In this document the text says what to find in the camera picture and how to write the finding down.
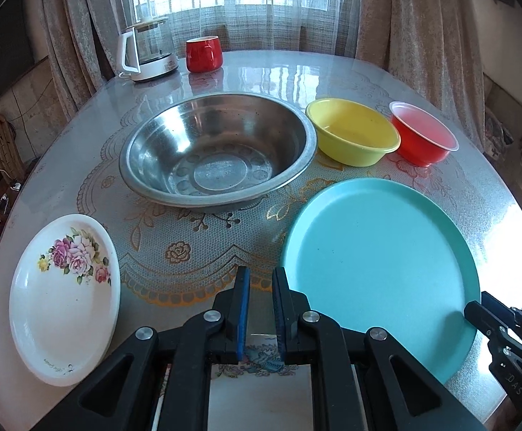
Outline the teal round plate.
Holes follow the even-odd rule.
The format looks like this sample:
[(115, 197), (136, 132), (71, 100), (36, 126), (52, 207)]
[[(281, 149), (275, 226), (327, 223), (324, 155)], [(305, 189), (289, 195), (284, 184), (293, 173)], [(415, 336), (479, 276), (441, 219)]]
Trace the teal round plate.
[(342, 327), (382, 327), (442, 383), (459, 371), (480, 298), (475, 262), (451, 218), (420, 192), (380, 178), (317, 193), (288, 232), (288, 284)]

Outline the large stainless steel bowl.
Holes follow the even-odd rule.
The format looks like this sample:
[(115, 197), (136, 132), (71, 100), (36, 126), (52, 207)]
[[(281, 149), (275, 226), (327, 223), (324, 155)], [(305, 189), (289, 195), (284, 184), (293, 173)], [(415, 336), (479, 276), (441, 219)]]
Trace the large stainless steel bowl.
[(299, 109), (260, 94), (218, 92), (141, 122), (119, 167), (125, 185), (153, 203), (214, 212), (289, 184), (316, 152), (317, 132)]

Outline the white floral oval plate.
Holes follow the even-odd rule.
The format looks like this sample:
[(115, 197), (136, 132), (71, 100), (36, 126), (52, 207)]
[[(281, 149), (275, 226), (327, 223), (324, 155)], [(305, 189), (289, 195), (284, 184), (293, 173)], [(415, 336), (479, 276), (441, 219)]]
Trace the white floral oval plate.
[(28, 242), (12, 277), (9, 326), (37, 379), (57, 387), (83, 380), (105, 356), (119, 310), (117, 250), (95, 219), (59, 217)]

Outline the yellow plastic bowl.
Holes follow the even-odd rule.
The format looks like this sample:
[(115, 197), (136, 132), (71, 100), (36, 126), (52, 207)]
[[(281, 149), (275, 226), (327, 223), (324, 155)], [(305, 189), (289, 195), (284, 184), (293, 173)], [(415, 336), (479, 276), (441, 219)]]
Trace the yellow plastic bowl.
[(313, 100), (306, 115), (317, 130), (320, 151), (345, 166), (374, 166), (401, 144), (400, 134), (385, 116), (351, 100)]

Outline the red plastic bowl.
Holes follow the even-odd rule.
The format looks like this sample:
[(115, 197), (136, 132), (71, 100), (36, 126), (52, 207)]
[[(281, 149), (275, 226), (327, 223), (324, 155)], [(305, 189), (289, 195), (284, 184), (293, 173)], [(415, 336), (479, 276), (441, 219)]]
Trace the red plastic bowl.
[(401, 101), (393, 101), (389, 110), (401, 138), (397, 152), (414, 166), (432, 166), (459, 150), (454, 133), (434, 115)]

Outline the lace table mat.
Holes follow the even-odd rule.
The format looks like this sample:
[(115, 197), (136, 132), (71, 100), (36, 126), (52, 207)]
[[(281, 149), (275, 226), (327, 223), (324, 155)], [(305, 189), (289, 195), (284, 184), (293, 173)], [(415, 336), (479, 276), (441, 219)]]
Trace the lace table mat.
[(108, 83), (76, 119), (77, 136), (103, 142), (101, 160), (78, 192), (77, 208), (106, 225), (119, 256), (121, 281), (149, 305), (178, 309), (203, 302), (228, 286), (239, 266), (247, 266), (251, 285), (260, 294), (251, 306), (251, 329), (266, 332), (271, 274), (283, 266), (288, 232), (317, 193), (339, 182), (380, 178), (406, 185), (457, 223), (459, 180), (452, 159), (422, 168), (390, 154), (374, 166), (358, 168), (318, 154), (291, 183), (252, 203), (217, 212), (169, 207), (132, 192), (119, 172), (120, 151), (128, 136), (167, 107), (210, 92), (266, 94), (298, 107), (318, 98), (340, 97), (381, 114), (388, 114), (395, 100), (430, 108), (418, 92), (364, 65), (329, 73), (299, 65), (227, 67), (207, 75), (177, 73), (139, 86), (124, 79)]

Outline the red ceramic mug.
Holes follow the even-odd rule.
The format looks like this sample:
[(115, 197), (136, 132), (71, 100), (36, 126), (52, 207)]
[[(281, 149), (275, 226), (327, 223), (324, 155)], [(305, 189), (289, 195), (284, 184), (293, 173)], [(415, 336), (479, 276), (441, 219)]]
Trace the red ceramic mug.
[(223, 64), (223, 52), (218, 36), (204, 36), (186, 42), (186, 65), (191, 73), (211, 72)]

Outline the white glass electric kettle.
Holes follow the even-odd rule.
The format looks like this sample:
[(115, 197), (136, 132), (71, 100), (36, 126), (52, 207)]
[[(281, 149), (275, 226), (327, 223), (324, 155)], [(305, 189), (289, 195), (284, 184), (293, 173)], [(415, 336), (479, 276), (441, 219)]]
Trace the white glass electric kettle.
[(168, 17), (146, 19), (127, 27), (117, 40), (117, 68), (136, 83), (178, 68)]

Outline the sheer white curtain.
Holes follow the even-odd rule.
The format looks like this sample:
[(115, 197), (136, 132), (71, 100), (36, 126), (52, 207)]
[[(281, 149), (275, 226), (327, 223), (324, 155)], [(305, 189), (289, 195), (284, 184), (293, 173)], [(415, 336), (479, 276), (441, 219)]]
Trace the sheer white curtain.
[(124, 0), (128, 22), (165, 17), (177, 56), (216, 36), (223, 51), (283, 50), (353, 57), (360, 0)]

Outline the right beige curtain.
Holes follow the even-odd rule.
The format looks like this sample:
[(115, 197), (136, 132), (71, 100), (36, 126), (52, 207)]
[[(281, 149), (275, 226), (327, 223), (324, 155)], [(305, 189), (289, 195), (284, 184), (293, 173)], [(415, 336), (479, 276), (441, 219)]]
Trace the right beige curtain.
[(485, 148), (484, 73), (472, 0), (360, 0), (357, 59), (387, 70)]

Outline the beige curtain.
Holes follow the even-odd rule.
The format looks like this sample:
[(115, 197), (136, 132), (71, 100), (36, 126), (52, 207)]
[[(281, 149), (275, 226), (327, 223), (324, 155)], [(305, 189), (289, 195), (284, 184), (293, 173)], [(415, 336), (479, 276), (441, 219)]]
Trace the beige curtain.
[(123, 0), (41, 0), (40, 21), (56, 94), (70, 120), (119, 72)]
[(485, 148), (484, 73), (472, 0), (360, 0), (357, 59), (387, 70)]

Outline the left beige curtain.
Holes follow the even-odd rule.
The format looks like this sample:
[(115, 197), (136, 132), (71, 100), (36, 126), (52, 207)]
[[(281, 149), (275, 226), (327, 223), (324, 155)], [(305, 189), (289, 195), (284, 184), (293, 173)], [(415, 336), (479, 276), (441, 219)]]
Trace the left beige curtain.
[(56, 94), (70, 120), (119, 72), (123, 0), (41, 0), (40, 21)]

